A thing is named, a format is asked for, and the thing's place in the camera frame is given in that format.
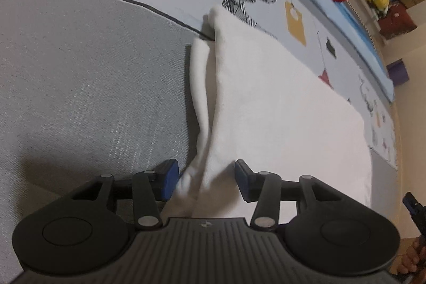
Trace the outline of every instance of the human hand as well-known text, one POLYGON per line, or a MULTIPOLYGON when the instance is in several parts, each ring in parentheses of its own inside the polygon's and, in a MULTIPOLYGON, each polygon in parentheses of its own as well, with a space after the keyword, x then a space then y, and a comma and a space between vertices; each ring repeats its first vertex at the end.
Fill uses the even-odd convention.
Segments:
POLYGON ((408 247, 406 254, 402 257, 398 265, 397 272, 402 274, 416 273, 411 284, 426 283, 426 266, 419 262, 426 259, 426 247, 420 248, 420 240, 416 238, 413 244, 408 247))

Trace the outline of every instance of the white cloth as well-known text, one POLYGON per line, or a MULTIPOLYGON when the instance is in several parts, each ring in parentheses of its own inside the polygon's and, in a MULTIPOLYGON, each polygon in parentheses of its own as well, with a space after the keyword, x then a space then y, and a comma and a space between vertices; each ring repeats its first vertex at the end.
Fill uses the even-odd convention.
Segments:
MULTIPOLYGON (((215 42, 195 39, 190 84, 198 154, 163 216, 246 217, 234 162, 283 180, 313 175, 370 206, 371 157, 363 119, 278 41, 223 7, 208 16, 215 42)), ((281 202, 280 222, 296 215, 281 202)))

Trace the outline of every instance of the grey fabric surface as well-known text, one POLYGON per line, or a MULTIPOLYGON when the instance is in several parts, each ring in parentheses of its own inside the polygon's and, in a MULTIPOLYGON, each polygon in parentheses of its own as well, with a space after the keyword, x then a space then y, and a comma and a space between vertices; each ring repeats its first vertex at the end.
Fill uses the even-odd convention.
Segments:
POLYGON ((398 173, 373 149, 370 149, 370 153, 373 168, 371 209, 386 218, 394 219, 398 206, 398 173))
POLYGON ((196 33, 119 0, 1 0, 0 283, 16 223, 94 175, 195 155, 196 33))

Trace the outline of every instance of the beige wall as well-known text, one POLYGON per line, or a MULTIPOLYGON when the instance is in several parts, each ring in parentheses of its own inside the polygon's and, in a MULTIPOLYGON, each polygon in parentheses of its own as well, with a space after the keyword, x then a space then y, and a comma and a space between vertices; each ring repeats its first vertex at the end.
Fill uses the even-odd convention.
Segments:
MULTIPOLYGON (((426 205, 426 45, 402 55, 410 80, 395 88, 402 143, 402 191, 411 191, 426 205)), ((405 208, 400 211, 401 237, 416 237, 405 208)))
POLYGON ((384 49, 386 63, 403 58, 406 54, 426 45, 426 2, 421 2, 407 10, 417 28, 410 33, 388 41, 384 49))

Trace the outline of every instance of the purple object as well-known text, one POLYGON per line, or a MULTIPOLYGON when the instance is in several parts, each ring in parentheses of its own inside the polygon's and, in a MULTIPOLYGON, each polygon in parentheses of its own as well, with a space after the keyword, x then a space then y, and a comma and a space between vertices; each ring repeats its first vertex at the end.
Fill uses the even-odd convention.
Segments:
POLYGON ((389 72, 389 78, 394 83, 394 86, 402 85, 407 82, 410 78, 402 59, 399 59, 386 66, 389 72))

